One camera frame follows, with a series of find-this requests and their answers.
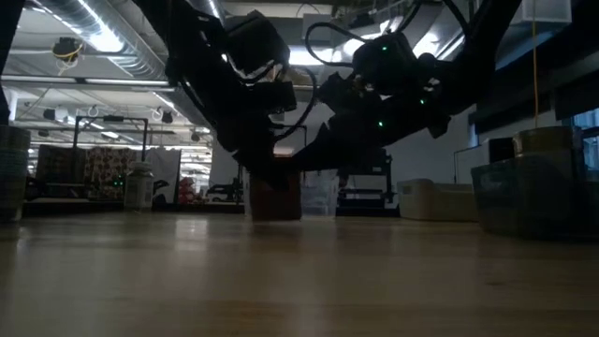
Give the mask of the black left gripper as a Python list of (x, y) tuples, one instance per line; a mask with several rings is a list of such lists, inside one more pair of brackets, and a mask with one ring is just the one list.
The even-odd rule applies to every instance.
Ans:
[(270, 116), (297, 107), (292, 82), (243, 85), (227, 103), (231, 106), (217, 119), (219, 143), (238, 163), (247, 165), (252, 176), (274, 190), (286, 191), (289, 184), (285, 171), (272, 154), (275, 136)]

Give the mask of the dark smoky plastic bin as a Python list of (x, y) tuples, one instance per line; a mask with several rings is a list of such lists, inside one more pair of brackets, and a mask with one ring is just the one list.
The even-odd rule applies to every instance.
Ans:
[(514, 157), (471, 173), (479, 225), (488, 233), (555, 241), (594, 236), (583, 183), (548, 158)]

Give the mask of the black equipment cart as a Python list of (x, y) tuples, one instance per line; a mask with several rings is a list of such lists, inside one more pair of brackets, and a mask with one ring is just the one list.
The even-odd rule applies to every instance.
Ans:
[(392, 156), (385, 149), (366, 153), (338, 170), (338, 216), (384, 216), (394, 205)]

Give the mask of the red-lid spice jar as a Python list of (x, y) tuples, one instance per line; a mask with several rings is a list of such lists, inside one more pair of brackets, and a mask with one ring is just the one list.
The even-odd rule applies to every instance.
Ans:
[(300, 173), (287, 171), (285, 189), (274, 189), (251, 174), (249, 176), (249, 212), (254, 221), (300, 220)]

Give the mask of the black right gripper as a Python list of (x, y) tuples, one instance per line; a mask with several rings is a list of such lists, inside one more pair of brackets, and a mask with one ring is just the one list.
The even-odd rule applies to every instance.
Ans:
[(318, 88), (318, 98), (333, 111), (314, 140), (291, 158), (295, 170), (339, 169), (356, 152), (393, 144), (406, 135), (408, 100), (382, 98), (335, 72)]

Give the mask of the black monitor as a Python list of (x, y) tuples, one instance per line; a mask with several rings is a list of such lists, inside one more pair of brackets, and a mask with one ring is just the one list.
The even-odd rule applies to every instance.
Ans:
[(490, 163), (504, 161), (515, 156), (512, 138), (489, 139), (487, 144)]

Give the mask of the red object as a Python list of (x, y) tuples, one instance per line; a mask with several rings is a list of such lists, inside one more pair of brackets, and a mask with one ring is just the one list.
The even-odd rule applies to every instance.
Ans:
[(195, 190), (194, 180), (183, 177), (179, 182), (178, 202), (182, 205), (198, 204), (201, 201)]

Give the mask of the patterned partition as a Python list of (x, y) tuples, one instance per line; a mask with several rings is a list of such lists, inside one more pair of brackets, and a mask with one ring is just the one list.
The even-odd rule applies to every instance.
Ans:
[(127, 148), (41, 145), (35, 179), (51, 198), (122, 200), (125, 176), (137, 157), (137, 151)]

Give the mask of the light grey plastic bin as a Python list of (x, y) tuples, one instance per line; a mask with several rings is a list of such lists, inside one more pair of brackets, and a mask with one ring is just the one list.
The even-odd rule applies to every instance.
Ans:
[(475, 194), (470, 184), (414, 179), (397, 183), (403, 218), (422, 221), (477, 222)]

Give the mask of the silver ventilation duct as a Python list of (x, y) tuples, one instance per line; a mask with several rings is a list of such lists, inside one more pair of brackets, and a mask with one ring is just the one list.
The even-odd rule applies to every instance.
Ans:
[(165, 63), (109, 0), (32, 0), (134, 80), (164, 80)]

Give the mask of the black metal rig frame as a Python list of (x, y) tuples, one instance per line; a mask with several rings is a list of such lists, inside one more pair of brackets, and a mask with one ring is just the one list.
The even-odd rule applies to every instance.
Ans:
[(93, 122), (97, 119), (101, 119), (104, 123), (123, 123), (125, 121), (129, 121), (129, 122), (143, 122), (143, 132), (142, 132), (142, 145), (141, 145), (141, 161), (145, 162), (146, 161), (146, 145), (147, 145), (147, 136), (148, 136), (148, 131), (149, 131), (149, 120), (147, 118), (135, 118), (135, 117), (124, 117), (124, 116), (118, 116), (118, 115), (106, 115), (106, 116), (96, 116), (96, 117), (92, 117), (92, 116), (76, 116), (75, 117), (75, 124), (74, 124), (74, 135), (73, 135), (73, 142), (72, 142), (72, 151), (73, 151), (73, 163), (76, 160), (75, 159), (75, 155), (77, 154), (77, 147), (78, 147), (78, 141), (79, 141), (79, 133), (80, 133), (80, 122), (83, 120), (89, 120), (90, 122)]

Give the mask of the white board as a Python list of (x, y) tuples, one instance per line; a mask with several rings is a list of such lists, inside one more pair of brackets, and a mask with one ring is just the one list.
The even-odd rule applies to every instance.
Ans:
[(146, 161), (153, 174), (153, 205), (176, 203), (181, 166), (181, 151), (155, 148), (148, 151)]

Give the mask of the black aluminium table frame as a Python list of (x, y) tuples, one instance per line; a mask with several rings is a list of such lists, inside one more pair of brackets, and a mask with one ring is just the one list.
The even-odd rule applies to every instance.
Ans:
[[(79, 199), (51, 199), (44, 202), (41, 199), (26, 201), (22, 207), (22, 217), (40, 217), (51, 215), (83, 214), (96, 212), (120, 212), (124, 209), (122, 202), (113, 201), (85, 201)], [(160, 204), (152, 207), (153, 212), (184, 212), (184, 213), (223, 213), (243, 214), (244, 207), (236, 204)], [(398, 208), (373, 209), (373, 208), (338, 208), (337, 216), (362, 216), (362, 217), (400, 217)]]

